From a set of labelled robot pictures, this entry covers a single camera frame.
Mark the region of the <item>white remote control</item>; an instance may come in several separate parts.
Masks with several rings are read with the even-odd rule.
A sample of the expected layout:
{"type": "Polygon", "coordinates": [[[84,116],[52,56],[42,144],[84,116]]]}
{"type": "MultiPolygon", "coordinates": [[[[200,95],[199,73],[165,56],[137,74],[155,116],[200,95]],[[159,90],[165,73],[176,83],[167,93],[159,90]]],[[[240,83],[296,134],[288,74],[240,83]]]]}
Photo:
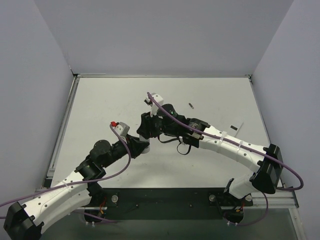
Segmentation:
{"type": "Polygon", "coordinates": [[[150,151],[150,140],[144,138],[142,135],[139,136],[139,140],[143,143],[143,151],[142,154],[147,154],[150,151]]]}

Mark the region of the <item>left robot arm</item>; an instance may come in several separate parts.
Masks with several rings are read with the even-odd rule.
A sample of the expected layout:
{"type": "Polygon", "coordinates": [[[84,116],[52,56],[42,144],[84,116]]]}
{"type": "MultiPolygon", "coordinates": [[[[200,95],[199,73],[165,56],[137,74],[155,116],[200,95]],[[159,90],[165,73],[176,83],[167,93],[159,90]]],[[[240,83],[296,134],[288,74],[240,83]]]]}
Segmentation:
{"type": "Polygon", "coordinates": [[[136,158],[149,142],[127,135],[114,144],[97,141],[79,166],[56,186],[23,204],[13,203],[7,211],[4,230],[12,240],[38,240],[54,223],[88,204],[96,206],[103,199],[96,182],[109,167],[125,155],[136,158]]]}

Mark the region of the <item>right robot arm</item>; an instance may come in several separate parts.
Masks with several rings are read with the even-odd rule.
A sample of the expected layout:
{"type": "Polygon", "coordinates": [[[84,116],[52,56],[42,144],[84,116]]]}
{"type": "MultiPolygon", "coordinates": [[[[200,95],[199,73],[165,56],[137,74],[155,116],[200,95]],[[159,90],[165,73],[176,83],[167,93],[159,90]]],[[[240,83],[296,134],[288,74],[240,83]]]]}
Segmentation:
{"type": "Polygon", "coordinates": [[[161,134],[176,137],[182,144],[216,152],[247,167],[250,174],[230,179],[225,187],[225,192],[233,197],[242,199],[253,192],[276,192],[283,170],[279,164],[281,152],[276,145],[261,146],[242,141],[205,121],[179,115],[169,103],[154,113],[141,114],[140,119],[137,133],[144,139],[161,134]]]}

